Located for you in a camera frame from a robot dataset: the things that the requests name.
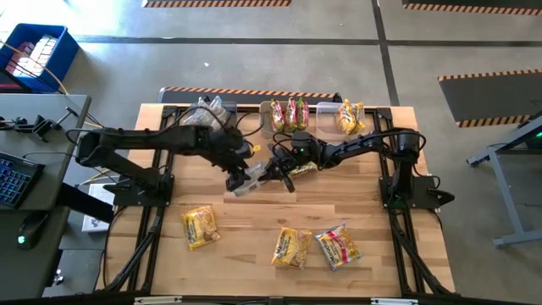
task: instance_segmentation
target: gray floor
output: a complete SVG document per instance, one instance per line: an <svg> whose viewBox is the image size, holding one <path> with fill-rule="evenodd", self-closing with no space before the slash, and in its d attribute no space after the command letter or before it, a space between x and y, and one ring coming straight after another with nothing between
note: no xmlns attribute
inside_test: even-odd
<svg viewBox="0 0 542 305"><path fill-rule="evenodd" d="M36 4L41 13L8 8L0 31L19 22L65 24L76 35L156 37L377 38L370 0L294 0L289 8L141 8L134 0L65 0ZM406 11L380 0L388 39L540 40L542 19L530 16ZM379 47L81 43L65 84L93 97L91 112L105 125L133 127L141 103L155 103L164 86L341 92L368 105L388 105ZM402 106L415 108L429 139L430 171L456 200L442 208L445 241L458 292L469 297L541 303L542 241L496 250L491 238L509 234L492 169L465 159L512 132L513 126L458 129L436 81L455 75L540 68L542 48L391 47ZM66 180L93 175L72 164ZM540 210L524 214L537 227ZM80 215L63 241L66 284L46 294L87 292L96 280L102 236L77 235Z"/></svg>

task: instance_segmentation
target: black desk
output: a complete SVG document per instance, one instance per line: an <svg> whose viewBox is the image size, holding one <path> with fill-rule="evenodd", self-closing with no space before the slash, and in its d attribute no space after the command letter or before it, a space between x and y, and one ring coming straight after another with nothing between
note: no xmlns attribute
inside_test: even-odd
<svg viewBox="0 0 542 305"><path fill-rule="evenodd" d="M82 127L90 103L88 96L0 94L0 115L5 119L24 117L29 123L34 123L40 114L45 119L56 121L65 114L65 108L70 107L80 116L68 117L62 123L66 130ZM12 130L0 131L0 151L19 157L32 152L71 154L74 151L75 145L65 138L63 130L53 130L46 138L49 143ZM61 188L65 187L62 181L70 157L62 154L34 154L27 158L45 164L46 167L19 210L0 210L0 300L41 297L57 268L58 245L69 216L69 208L55 205ZM34 249L20 251L16 245L19 226L29 210L37 209L51 210L47 226Z"/></svg>

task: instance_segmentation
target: yellow and black striped tape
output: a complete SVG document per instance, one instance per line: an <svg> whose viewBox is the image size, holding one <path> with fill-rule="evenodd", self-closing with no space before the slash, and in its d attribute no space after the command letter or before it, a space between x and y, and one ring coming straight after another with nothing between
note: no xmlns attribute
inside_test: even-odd
<svg viewBox="0 0 542 305"><path fill-rule="evenodd" d="M198 92L198 93L229 93L229 94L250 94L250 95L265 95L265 96L282 96L282 97L326 97L332 98L334 93L307 93L307 92L292 92L292 91L268 91L268 90L240 90L240 89L217 89L217 88L192 88L192 87L176 87L167 86L163 89L166 92Z"/></svg>
<svg viewBox="0 0 542 305"><path fill-rule="evenodd" d="M539 8L496 8L470 5L446 5L446 4L403 4L403 8L416 10L430 10L440 12L458 13L486 13L486 14L520 14L531 16L542 16L542 9Z"/></svg>
<svg viewBox="0 0 542 305"><path fill-rule="evenodd" d="M286 7L291 0L168 0L143 2L144 8Z"/></svg>
<svg viewBox="0 0 542 305"><path fill-rule="evenodd" d="M517 70L517 71L471 73L471 74L466 74L466 75L439 76L439 81L460 80L460 79L479 78L479 77L494 77L494 76L505 76L505 75L526 75L526 74L534 74L534 73L542 73L542 69L523 69L523 70Z"/></svg>
<svg viewBox="0 0 542 305"><path fill-rule="evenodd" d="M480 126L495 126L504 124L519 124L528 120L530 115L513 115L500 118L487 118L487 119L465 119L456 122L460 128L480 127Z"/></svg>

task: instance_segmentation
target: keyboard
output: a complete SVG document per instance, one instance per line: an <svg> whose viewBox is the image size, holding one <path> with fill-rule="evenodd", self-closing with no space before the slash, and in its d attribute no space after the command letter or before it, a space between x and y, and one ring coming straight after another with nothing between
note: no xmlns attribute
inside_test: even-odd
<svg viewBox="0 0 542 305"><path fill-rule="evenodd" d="M45 165L0 152L0 205L18 208Z"/></svg>

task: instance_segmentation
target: gray metal stand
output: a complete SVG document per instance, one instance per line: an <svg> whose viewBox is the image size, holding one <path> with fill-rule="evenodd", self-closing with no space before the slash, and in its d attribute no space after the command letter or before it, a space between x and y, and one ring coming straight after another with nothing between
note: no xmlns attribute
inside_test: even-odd
<svg viewBox="0 0 542 305"><path fill-rule="evenodd" d="M508 211L508 216L510 217L512 227L515 231L514 234L493 239L493 243L496 247L502 247L505 245L511 245L525 241L542 240L542 230L526 231L523 228L522 222L519 219L519 215L516 210L516 205L514 203L512 193L510 191L510 184L506 181L506 177L500 161L500 154L507 154L511 152L519 154L532 154L533 151L511 151L510 148L513 148L525 142L526 140L533 138L541 131L542 115L540 115L538 118L534 119L530 123L526 124L522 128L516 130L511 136L509 136L502 142L506 144L499 145L498 147L487 147L479 155L471 157L467 160L467 163L472 167L478 166L483 161L490 161L491 165L493 166L493 170L495 171L495 177L497 179L499 188L501 189L501 194L505 201L506 210Z"/></svg>

